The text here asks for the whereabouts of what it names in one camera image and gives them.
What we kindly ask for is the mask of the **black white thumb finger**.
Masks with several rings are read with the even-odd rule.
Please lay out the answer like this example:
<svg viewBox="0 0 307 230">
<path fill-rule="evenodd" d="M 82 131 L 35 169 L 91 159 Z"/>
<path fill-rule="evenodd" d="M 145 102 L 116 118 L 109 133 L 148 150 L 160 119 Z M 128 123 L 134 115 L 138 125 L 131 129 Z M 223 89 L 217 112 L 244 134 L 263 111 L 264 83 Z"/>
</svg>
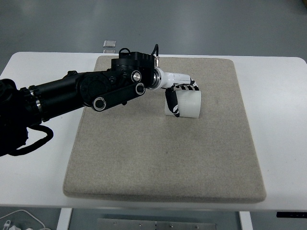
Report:
<svg viewBox="0 0 307 230">
<path fill-rule="evenodd" d="M 169 111 L 175 116 L 180 117 L 180 112 L 178 109 L 177 94 L 174 87 L 167 88 L 165 90 L 165 98 Z"/>
</svg>

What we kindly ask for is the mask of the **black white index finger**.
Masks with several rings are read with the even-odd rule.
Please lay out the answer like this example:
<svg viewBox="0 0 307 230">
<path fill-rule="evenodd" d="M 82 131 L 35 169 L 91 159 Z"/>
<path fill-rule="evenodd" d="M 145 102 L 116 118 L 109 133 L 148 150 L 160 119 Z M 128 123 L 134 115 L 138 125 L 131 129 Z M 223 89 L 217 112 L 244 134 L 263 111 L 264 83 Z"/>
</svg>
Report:
<svg viewBox="0 0 307 230">
<path fill-rule="evenodd" d="M 199 91 L 197 83 L 192 80 L 190 84 L 175 84 L 175 90 L 188 90 L 188 91 Z"/>
</svg>

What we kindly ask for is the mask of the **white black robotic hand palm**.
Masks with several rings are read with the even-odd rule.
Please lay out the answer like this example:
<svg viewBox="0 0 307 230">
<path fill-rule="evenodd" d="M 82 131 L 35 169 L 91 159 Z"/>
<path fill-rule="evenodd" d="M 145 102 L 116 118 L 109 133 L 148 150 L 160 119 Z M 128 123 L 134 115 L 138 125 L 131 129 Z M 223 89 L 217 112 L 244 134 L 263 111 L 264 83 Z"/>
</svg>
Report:
<svg viewBox="0 0 307 230">
<path fill-rule="evenodd" d="M 167 89 L 177 85 L 193 85 L 194 80 L 186 74 L 163 72 L 160 68 L 154 69 L 153 90 Z"/>
</svg>

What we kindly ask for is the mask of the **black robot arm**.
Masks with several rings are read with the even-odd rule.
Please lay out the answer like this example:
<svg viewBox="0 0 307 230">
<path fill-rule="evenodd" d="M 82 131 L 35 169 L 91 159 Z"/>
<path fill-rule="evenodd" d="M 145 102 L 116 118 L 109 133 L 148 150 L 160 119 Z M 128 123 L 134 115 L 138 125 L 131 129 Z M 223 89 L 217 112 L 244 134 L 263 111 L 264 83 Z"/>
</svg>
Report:
<svg viewBox="0 0 307 230">
<path fill-rule="evenodd" d="M 42 123 L 84 106 L 97 112 L 144 95 L 147 89 L 164 89 L 168 110 L 176 117 L 179 94 L 199 91 L 186 74 L 159 68 L 159 48 L 151 54 L 119 51 L 105 71 L 69 71 L 60 80 L 17 89 L 13 80 L 0 81 L 0 153 L 21 156 L 45 145 L 53 131 Z"/>
</svg>

